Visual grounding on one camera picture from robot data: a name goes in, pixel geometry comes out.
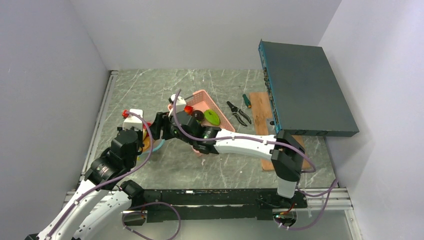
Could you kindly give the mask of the clear zip top bag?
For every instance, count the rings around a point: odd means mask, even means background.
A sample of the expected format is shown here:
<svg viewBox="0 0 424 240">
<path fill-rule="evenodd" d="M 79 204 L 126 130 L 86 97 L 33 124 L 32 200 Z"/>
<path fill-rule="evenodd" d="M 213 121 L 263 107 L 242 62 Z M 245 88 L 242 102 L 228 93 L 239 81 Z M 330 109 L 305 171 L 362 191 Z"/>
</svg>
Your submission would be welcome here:
<svg viewBox="0 0 424 240">
<path fill-rule="evenodd" d="M 146 130 L 146 127 L 143 126 L 143 140 L 146 137 L 149 137 L 149 134 L 148 134 L 148 132 Z M 157 140 L 155 140 L 155 142 L 154 142 L 154 149 L 152 151 L 155 152 L 155 151 L 159 150 L 163 146 L 164 143 L 165 143 L 165 140 L 164 139 L 157 139 Z"/>
</svg>

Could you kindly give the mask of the orange red mango toy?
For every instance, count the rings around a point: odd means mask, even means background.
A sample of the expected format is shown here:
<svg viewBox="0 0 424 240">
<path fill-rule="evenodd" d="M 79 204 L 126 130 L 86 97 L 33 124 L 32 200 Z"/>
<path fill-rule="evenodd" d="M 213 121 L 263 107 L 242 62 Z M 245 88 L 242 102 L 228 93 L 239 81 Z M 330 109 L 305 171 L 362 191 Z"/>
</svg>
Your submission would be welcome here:
<svg viewBox="0 0 424 240">
<path fill-rule="evenodd" d="M 192 106 L 190 106 L 190 105 L 186 105 L 186 106 L 184 107 L 184 111 L 185 111 L 188 115 L 191 115 L 191 114 L 192 114 L 192 112 L 194 111 L 194 108 L 193 108 Z"/>
</svg>

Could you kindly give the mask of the pink plastic basket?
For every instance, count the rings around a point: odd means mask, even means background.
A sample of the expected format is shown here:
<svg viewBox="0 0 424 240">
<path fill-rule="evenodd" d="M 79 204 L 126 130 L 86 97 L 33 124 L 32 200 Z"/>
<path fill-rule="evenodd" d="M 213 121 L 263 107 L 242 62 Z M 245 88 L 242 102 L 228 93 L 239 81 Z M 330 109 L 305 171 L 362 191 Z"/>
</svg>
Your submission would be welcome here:
<svg viewBox="0 0 424 240">
<path fill-rule="evenodd" d="M 211 138 L 212 128 L 235 131 L 233 125 L 204 89 L 198 90 L 188 97 L 181 95 L 175 97 L 173 94 L 169 98 L 168 110 L 166 116 L 170 124 L 171 136 L 189 143 L 192 150 L 199 156 L 203 155 L 204 151 L 193 145 L 194 141 L 180 132 L 173 120 L 174 115 L 177 115 L 181 127 L 188 134 L 197 138 Z"/>
</svg>

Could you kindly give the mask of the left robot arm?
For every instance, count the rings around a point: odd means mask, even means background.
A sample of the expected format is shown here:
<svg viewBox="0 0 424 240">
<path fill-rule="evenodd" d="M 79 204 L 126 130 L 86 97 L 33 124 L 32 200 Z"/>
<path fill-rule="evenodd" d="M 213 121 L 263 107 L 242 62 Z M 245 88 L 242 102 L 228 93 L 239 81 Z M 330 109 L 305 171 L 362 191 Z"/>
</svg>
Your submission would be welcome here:
<svg viewBox="0 0 424 240">
<path fill-rule="evenodd" d="M 91 163 L 84 179 L 71 199 L 54 220 L 39 233 L 29 234 L 28 240 L 90 240 L 106 225 L 106 218 L 119 209 L 139 209 L 144 196 L 131 190 L 116 195 L 94 210 L 97 203 L 108 195 L 122 177 L 136 166 L 142 153 L 143 131 L 122 129 L 96 160 Z"/>
</svg>

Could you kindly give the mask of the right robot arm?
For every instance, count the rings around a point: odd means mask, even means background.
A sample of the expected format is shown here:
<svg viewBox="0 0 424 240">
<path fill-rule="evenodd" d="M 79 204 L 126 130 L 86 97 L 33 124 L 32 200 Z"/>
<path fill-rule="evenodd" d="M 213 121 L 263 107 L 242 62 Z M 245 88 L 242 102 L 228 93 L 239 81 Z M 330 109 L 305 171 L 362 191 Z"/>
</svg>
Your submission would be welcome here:
<svg viewBox="0 0 424 240">
<path fill-rule="evenodd" d="M 276 203 L 287 208 L 295 201 L 305 149 L 289 133 L 251 135 L 216 126 L 201 125 L 181 111 L 158 112 L 149 127 L 154 140 L 179 139 L 201 154 L 240 154 L 270 161 L 277 175 Z"/>
</svg>

